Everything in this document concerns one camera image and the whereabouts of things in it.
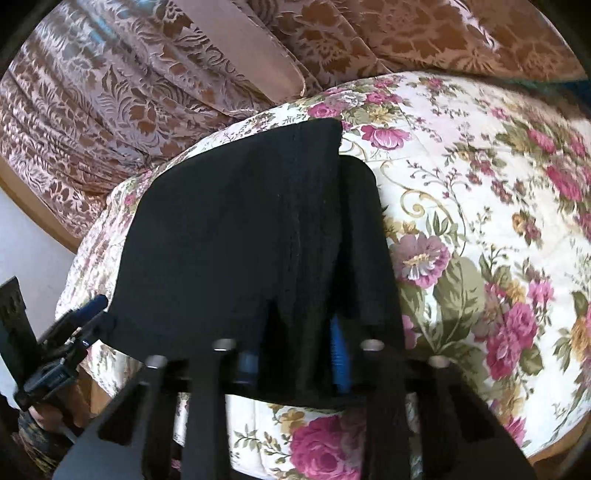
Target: black fabric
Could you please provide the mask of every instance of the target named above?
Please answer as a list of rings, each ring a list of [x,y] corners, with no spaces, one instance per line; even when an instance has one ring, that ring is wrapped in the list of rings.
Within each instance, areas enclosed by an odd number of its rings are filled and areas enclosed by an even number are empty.
[[[330,382],[334,312],[403,349],[374,175],[313,120],[223,145],[159,176],[124,246],[105,341],[140,360],[234,338],[263,391]]]

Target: blue handle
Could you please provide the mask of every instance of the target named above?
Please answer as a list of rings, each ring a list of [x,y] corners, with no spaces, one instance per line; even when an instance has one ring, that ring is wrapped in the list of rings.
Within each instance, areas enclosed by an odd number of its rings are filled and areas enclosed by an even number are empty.
[[[83,307],[73,312],[78,326],[83,326],[91,321],[109,305],[109,300],[104,295],[97,295]]]
[[[330,321],[330,353],[332,356],[333,380],[339,393],[351,390],[351,367],[345,337],[335,316]]]

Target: white wall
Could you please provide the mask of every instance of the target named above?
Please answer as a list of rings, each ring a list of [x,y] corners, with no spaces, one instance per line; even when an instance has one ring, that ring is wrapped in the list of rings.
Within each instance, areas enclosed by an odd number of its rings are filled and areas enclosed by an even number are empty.
[[[74,254],[39,228],[0,189],[0,284],[18,277],[27,317],[37,336],[51,324]],[[0,394],[14,382],[0,360]]]

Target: floral bedspread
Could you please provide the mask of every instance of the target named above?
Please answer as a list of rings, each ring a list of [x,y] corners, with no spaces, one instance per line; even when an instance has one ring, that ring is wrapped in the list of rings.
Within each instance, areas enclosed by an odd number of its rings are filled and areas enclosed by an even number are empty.
[[[57,315],[112,295],[129,224],[159,174],[310,117],[340,119],[341,153],[375,173],[407,347],[454,359],[526,455],[561,438],[591,407],[591,122],[564,99],[412,72],[347,83],[232,125],[113,191]],[[86,365],[110,394],[137,367],[101,344]],[[178,407],[179,441],[188,404]],[[362,412],[231,397],[229,418],[236,469],[358,476]]]

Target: curtain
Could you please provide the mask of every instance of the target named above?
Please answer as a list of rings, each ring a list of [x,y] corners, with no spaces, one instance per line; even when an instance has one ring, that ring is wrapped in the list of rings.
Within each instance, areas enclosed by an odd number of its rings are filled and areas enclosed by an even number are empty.
[[[0,82],[0,154],[80,238],[118,183],[214,131],[426,67],[584,78],[527,0],[65,0]]]

